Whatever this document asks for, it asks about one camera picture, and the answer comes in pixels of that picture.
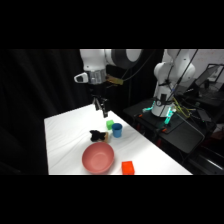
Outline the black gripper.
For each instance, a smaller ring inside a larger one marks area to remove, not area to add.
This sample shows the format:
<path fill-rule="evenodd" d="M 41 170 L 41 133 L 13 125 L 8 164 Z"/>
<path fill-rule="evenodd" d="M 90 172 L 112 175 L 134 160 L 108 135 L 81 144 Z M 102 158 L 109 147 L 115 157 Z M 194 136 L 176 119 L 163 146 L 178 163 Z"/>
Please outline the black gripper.
<path fill-rule="evenodd" d="M 93 97 L 93 104 L 95 105 L 96 111 L 101 110 L 102 107 L 104 118 L 108 117 L 109 101 L 107 99 L 102 99 L 101 107 L 98 101 L 98 99 L 106 97 L 106 84 L 101 83 L 97 85 L 90 85 L 89 88 L 90 94 Z"/>

